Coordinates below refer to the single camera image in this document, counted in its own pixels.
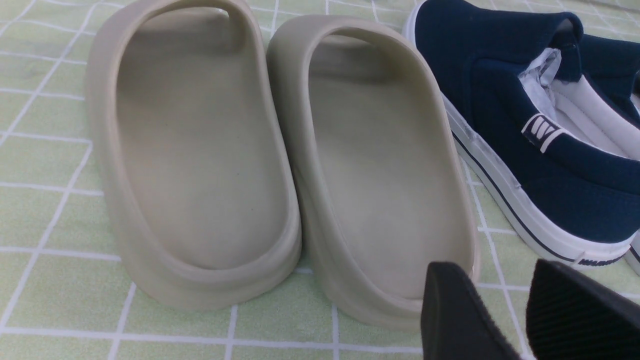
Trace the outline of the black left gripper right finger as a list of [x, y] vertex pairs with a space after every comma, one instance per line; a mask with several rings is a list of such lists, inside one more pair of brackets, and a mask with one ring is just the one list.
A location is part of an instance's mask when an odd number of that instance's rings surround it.
[[525, 311], [538, 360], [637, 360], [639, 305], [555, 260], [535, 263]]

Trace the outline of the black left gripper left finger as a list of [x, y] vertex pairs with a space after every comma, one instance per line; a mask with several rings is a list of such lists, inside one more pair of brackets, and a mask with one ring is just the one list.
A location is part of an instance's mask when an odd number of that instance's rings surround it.
[[519, 360], [473, 282], [453, 262], [427, 267], [420, 319], [425, 360]]

